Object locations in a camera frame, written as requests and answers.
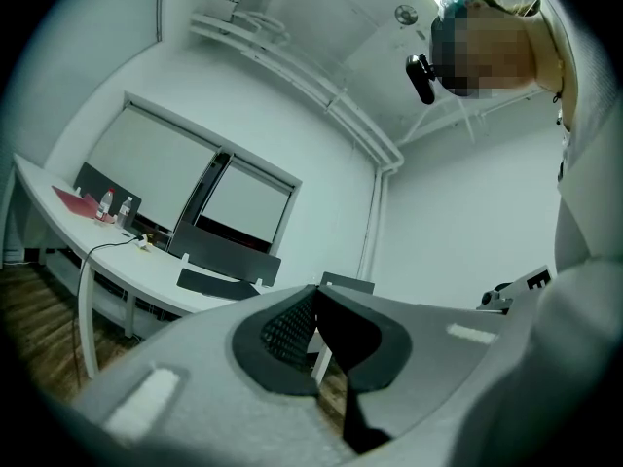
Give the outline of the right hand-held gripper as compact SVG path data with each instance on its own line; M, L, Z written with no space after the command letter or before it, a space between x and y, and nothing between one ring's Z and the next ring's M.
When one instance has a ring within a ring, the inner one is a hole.
M548 267L540 267L513 282L500 283L492 290L485 292L476 309L506 314L514 301L529 291L545 288L550 281L551 274Z

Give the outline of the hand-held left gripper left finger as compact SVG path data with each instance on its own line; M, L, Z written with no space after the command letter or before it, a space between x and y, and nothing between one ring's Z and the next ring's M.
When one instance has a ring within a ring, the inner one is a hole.
M181 318L99 374L71 430L101 466L342 466L303 373L313 286Z

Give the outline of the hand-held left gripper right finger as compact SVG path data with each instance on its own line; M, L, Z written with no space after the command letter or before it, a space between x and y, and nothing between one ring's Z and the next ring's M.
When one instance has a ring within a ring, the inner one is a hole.
M317 456L448 456L472 401L496 376L507 317L320 287L317 328L347 377L343 435Z

